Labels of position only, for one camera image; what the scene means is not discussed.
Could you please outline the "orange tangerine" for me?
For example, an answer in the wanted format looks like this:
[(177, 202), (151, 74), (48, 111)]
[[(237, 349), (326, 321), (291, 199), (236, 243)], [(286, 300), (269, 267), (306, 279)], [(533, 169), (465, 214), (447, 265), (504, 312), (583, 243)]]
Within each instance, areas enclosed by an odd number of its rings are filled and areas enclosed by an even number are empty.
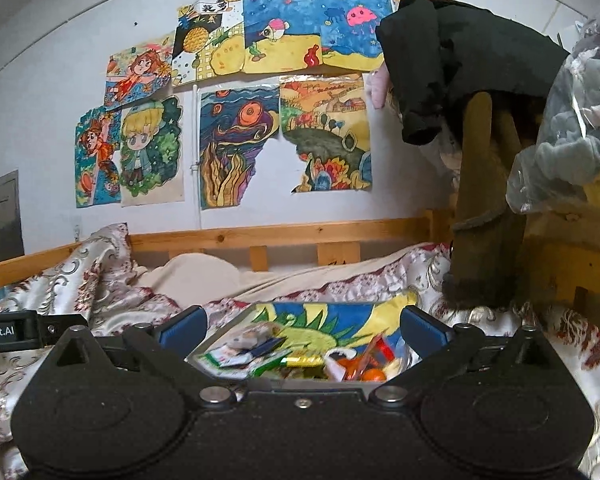
[(361, 382), (385, 382), (387, 380), (387, 376), (385, 372), (381, 368), (370, 367), (360, 376)]

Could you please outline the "yellow snack packet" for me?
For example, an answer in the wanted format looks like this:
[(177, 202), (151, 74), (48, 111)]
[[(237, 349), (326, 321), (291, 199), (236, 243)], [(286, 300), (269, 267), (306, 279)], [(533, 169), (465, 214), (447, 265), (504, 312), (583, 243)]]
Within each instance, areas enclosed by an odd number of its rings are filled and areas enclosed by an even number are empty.
[(280, 365), (289, 368), (323, 368), (326, 358), (321, 354), (289, 353), (284, 356)]

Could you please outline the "grey tray with dinosaur drawing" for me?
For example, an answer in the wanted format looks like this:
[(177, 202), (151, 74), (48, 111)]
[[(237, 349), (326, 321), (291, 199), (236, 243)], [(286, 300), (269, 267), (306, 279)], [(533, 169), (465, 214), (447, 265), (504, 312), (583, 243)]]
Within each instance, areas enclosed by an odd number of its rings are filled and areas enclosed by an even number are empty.
[[(384, 334), (400, 359), (399, 367), (389, 379), (407, 370), (414, 361), (411, 349), (400, 333), (400, 315), (407, 306), (418, 304), (414, 292), (407, 292), (381, 302), (288, 302), (277, 301), (250, 304), (245, 312), (215, 328), (186, 361), (204, 370), (195, 363), (196, 356), (224, 341), (226, 335), (245, 325), (257, 322), (272, 322), (282, 328), (286, 337), (285, 348), (290, 353), (324, 354), (333, 348), (355, 348), (362, 350), (373, 336)], [(323, 368), (289, 368), (280, 364), (271, 367), (260, 376), (246, 379), (268, 379), (274, 384), (307, 384), (312, 388), (360, 386), (365, 382), (334, 382)]]

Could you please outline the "orange red snack wrapper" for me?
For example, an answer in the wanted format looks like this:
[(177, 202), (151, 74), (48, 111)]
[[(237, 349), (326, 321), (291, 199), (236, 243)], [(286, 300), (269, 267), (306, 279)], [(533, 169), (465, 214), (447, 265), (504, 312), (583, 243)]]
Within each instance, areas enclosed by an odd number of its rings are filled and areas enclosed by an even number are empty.
[(360, 376), (370, 367), (381, 368), (387, 379), (400, 365), (391, 344), (384, 334), (377, 334), (362, 350), (333, 348), (324, 357), (324, 372), (334, 382), (360, 382)]

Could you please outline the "cream pillow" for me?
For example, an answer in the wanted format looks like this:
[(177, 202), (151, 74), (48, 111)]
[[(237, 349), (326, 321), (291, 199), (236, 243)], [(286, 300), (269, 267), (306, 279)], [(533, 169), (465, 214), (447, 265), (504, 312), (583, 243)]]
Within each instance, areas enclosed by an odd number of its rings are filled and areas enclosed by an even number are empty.
[(420, 247), (387, 257), (342, 266), (316, 266), (292, 272), (243, 271), (220, 258), (180, 255), (155, 270), (143, 271), (134, 283), (163, 294), (181, 307), (227, 298), (243, 302), (277, 300), (300, 294), (317, 301), (384, 299), (426, 280), (431, 254)]

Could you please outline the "brown hanging coat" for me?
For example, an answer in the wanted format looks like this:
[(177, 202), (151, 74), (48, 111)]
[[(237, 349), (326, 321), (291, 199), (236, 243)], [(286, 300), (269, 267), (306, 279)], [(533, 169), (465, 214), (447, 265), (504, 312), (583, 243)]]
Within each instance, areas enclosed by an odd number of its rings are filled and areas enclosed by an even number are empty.
[(506, 308), (517, 288), (517, 259), (526, 218), (506, 200), (507, 180), (521, 150), (514, 118), (475, 94), (463, 122), (460, 188), (445, 298), (457, 309)]

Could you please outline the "floral satin bedspread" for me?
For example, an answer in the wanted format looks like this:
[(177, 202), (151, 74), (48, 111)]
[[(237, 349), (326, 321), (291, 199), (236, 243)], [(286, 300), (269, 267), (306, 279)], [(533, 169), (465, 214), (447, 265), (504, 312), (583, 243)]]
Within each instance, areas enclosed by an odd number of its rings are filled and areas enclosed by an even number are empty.
[(0, 301), (0, 311), (77, 313), (96, 335), (108, 336), (134, 323), (161, 323), (194, 304), (206, 311), (209, 330), (219, 330), (255, 302), (371, 302), (386, 307), (377, 317), (386, 328), (396, 322), (404, 296), (445, 323), (468, 322), (490, 335), (509, 335), (521, 323), (537, 322), (592, 405), (594, 436), (580, 467), (600, 479), (600, 329), (561, 304), (456, 310), (442, 294), (449, 267), (448, 248), (419, 244), (360, 263), (291, 273), (243, 271), (204, 254), (180, 255), (148, 270), (134, 261), (126, 227), (113, 224), (56, 266), (16, 285)]

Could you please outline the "blond boy drawing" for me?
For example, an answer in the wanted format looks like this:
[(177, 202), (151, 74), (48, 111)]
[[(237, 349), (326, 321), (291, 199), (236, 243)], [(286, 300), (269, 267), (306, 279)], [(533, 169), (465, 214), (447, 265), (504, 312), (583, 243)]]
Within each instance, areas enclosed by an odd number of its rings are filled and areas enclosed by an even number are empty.
[(177, 96), (126, 108), (120, 133), (123, 207), (182, 202), (183, 109)]

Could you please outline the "orange-haired girl drawing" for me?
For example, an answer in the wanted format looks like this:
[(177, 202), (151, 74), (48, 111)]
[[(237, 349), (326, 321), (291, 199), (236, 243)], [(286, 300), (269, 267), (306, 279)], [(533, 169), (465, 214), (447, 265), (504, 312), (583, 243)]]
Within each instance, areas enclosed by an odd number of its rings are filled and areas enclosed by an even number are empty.
[(76, 206), (119, 203), (120, 171), (114, 153), (120, 150), (121, 112), (101, 106), (86, 112), (74, 132)]

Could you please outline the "clear bag of plush toys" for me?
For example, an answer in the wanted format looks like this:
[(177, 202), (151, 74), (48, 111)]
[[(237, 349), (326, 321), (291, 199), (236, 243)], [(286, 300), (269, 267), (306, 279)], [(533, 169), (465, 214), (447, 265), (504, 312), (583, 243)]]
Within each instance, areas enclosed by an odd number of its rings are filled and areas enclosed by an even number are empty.
[(600, 10), (559, 69), (535, 144), (515, 157), (506, 200), (517, 214), (600, 210)]

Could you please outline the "black hanging jacket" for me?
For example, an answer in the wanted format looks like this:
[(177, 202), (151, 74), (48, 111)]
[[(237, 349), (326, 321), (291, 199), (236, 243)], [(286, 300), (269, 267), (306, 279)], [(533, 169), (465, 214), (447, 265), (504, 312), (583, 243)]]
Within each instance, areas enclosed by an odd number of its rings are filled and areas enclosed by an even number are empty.
[(468, 102), (486, 92), (528, 138), (568, 53), (550, 37), (455, 0), (401, 0), (376, 29), (402, 139), (422, 146), (443, 130), (463, 139)]

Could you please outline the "pineapple drawing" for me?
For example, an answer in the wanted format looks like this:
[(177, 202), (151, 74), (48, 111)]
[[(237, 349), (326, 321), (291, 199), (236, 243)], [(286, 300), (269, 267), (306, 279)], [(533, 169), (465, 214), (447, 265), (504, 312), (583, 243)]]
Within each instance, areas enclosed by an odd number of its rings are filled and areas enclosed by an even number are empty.
[(198, 0), (178, 8), (173, 87), (240, 73), (245, 57), (242, 0)]

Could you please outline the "blue sea fish drawing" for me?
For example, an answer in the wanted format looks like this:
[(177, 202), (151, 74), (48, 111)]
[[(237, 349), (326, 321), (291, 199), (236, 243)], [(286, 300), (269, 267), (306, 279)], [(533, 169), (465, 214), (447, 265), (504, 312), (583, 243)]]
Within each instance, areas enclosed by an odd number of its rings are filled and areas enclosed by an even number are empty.
[(322, 64), (317, 0), (242, 0), (246, 74), (279, 74)]

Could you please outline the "pink jellyfish drawing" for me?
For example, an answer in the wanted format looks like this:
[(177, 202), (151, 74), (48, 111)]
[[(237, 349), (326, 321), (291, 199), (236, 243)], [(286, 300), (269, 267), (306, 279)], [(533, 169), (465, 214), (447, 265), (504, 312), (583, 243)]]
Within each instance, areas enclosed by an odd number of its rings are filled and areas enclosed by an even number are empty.
[(373, 72), (384, 62), (376, 28), (392, 12), (391, 0), (316, 0), (320, 6), (323, 63)]

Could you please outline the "grey wall panel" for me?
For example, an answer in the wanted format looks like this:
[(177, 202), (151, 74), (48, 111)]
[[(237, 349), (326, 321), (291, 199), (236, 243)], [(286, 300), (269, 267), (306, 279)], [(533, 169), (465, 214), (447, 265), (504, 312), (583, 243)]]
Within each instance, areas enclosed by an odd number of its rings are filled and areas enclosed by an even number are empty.
[(0, 177), (0, 262), (24, 255), (18, 171)]

